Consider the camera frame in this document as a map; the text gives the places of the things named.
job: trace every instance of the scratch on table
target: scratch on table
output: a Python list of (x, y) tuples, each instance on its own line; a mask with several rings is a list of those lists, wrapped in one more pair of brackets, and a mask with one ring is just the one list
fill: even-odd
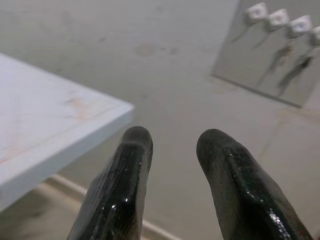
[(0, 164), (14, 158), (20, 153), (21, 153), (21, 150), (19, 150), (17, 147), (11, 147), (10, 150), (8, 150), (8, 153), (6, 154), (6, 156), (0, 158)]
[(88, 107), (84, 103), (83, 99), (78, 96), (74, 96), (75, 93), (71, 92), (72, 95), (71, 99), (68, 100), (66, 103), (70, 104), (76, 113), (76, 119), (78, 121), (84, 121), (88, 118)]

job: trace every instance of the white tabletop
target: white tabletop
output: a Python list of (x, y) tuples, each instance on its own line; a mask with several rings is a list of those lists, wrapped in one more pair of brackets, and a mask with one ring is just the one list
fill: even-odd
[(129, 124), (133, 109), (0, 54), (0, 211)]

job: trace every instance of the glossy black rubber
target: glossy black rubber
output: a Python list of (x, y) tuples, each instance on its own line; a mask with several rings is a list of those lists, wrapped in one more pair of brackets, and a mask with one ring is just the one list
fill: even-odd
[(149, 132), (128, 129), (109, 165), (93, 180), (68, 240), (139, 240), (153, 155)]
[(277, 183), (244, 146), (210, 129), (196, 152), (224, 240), (312, 240)]

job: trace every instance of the concrete floor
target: concrete floor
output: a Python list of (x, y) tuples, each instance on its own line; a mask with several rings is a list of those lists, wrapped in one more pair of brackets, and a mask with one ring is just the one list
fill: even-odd
[(0, 213), (0, 240), (67, 239), (80, 206), (79, 201), (42, 183)]

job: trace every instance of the baseboard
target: baseboard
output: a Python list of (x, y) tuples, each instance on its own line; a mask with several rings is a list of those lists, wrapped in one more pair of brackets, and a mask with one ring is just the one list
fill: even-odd
[[(50, 177), (46, 183), (79, 202), (83, 202), (87, 193), (85, 187), (59, 174)], [(142, 236), (150, 240), (182, 240), (147, 220), (142, 222)]]

